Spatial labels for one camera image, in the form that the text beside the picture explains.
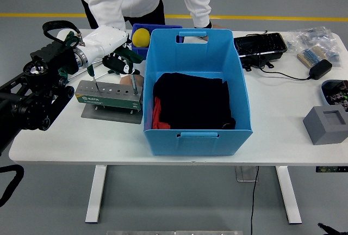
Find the blue plastic bin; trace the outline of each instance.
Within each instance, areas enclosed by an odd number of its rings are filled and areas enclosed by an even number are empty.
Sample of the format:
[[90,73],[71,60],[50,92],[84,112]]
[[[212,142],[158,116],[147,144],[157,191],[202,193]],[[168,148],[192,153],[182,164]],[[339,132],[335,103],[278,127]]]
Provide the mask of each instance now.
[[[151,36],[152,31],[154,31],[155,29],[182,28],[182,26],[168,26],[164,24],[133,24],[132,37],[134,32],[137,31],[139,28],[147,29]],[[132,50],[135,53],[141,55],[144,59],[146,59],[148,47],[135,47],[132,43]]]
[[[183,36],[208,36],[206,44],[178,43]],[[152,129],[153,86],[164,73],[180,72],[227,81],[233,130]],[[233,34],[226,29],[156,29],[147,54],[144,134],[154,155],[230,156],[252,134],[244,74]]]

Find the black power adapter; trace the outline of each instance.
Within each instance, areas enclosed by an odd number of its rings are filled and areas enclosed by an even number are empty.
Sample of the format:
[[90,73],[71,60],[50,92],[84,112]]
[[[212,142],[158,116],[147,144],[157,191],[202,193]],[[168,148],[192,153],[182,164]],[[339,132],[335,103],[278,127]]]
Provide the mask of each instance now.
[[318,80],[330,72],[331,68],[332,64],[326,59],[323,59],[309,70],[309,76],[311,79]]

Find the black pants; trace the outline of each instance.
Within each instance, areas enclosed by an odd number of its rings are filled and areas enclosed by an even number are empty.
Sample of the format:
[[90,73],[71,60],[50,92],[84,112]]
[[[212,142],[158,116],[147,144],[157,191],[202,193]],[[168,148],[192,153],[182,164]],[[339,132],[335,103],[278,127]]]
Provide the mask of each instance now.
[[[86,1],[81,0],[82,5],[85,9],[85,13],[89,22],[89,25],[92,29],[98,28],[98,23],[96,19],[94,18],[91,10],[89,9],[89,6]],[[131,25],[135,23],[139,24],[165,24],[164,19],[164,7],[162,0],[159,0],[158,6],[154,11],[152,11],[149,14],[146,14],[141,17],[123,17],[125,19],[125,22],[129,21]]]

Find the screwdriver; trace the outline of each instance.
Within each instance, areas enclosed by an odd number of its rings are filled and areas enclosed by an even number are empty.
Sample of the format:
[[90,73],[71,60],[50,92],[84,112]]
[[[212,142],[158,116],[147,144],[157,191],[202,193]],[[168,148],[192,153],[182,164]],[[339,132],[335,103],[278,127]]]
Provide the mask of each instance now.
[[98,91],[99,91],[99,87],[98,87],[98,85],[97,85],[96,78],[94,77],[93,65],[90,65],[90,66],[87,67],[87,72],[88,72],[88,74],[89,74],[91,77],[93,77],[94,83],[96,84],[96,87],[97,87],[97,89],[98,89]]

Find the gray floor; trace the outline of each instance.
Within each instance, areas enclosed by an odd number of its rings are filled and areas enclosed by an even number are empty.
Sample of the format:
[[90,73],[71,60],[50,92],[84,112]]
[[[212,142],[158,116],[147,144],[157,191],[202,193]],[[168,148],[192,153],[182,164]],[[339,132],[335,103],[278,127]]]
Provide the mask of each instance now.
[[[187,14],[183,0],[163,0],[167,14]],[[346,0],[211,0],[213,15],[348,17]],[[0,13],[83,13],[79,0],[1,0]],[[29,54],[50,42],[50,17],[0,17],[0,84],[19,74]],[[84,18],[65,18],[87,28]],[[192,27],[191,20],[167,20]],[[232,30],[288,31],[325,26],[348,47],[347,22],[214,20]],[[11,164],[7,149],[0,166]],[[250,234],[252,183],[227,166],[111,166],[99,224],[85,224],[93,166],[24,165],[26,174],[0,208],[1,235],[106,234],[115,230],[239,230]],[[290,167],[303,224],[289,225],[273,167],[260,168],[254,234],[323,234],[318,222],[348,231],[348,175]],[[0,193],[13,177],[0,175]]]

